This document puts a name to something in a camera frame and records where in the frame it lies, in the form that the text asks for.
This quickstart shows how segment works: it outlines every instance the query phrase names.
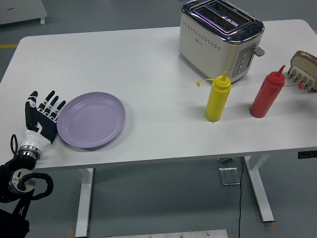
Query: plate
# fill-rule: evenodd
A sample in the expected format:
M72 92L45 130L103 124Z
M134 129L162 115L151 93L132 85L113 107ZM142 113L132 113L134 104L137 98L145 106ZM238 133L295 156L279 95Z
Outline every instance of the plate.
M68 144L95 148L114 139L125 122L125 108L115 96L86 93L71 100L59 113L57 130Z

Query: yellow floor line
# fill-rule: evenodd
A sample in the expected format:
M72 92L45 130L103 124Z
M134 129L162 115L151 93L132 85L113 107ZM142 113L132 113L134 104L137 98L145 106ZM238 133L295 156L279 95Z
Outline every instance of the yellow floor line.
M17 48L18 45L0 45L0 49Z

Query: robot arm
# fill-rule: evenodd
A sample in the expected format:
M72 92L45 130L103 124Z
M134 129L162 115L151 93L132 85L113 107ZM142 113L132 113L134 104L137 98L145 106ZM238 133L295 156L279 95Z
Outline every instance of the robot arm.
M38 92L34 91L25 103L25 121L27 129L24 131L24 140L18 148L16 136L11 138L13 159L0 166L0 202L8 203L20 199L12 214L0 210L0 237L23 238L29 231L25 216L31 200L39 200L49 196L53 191L52 178L43 173L33 173L36 162L42 156L43 150L52 144L57 135L56 122L58 113L65 105L61 102L55 110L58 96L52 91L46 99L36 107ZM33 196L35 179L44 179L47 190Z

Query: metal floor plate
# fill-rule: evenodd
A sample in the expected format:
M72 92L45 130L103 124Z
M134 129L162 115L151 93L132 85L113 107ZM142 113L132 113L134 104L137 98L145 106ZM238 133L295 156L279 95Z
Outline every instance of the metal floor plate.
M227 230L210 230L198 232L178 232L166 234L151 234L125 237L111 237L111 238L228 238Z
M219 168L222 185L238 185L240 178L237 168Z

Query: toaster lever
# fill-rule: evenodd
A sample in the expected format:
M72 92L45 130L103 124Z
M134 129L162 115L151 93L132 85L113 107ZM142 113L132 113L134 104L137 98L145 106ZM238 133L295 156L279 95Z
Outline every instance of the toaster lever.
M258 57L261 57L265 54L265 51L261 48L261 47L256 47L254 50L253 50L253 53L258 56Z

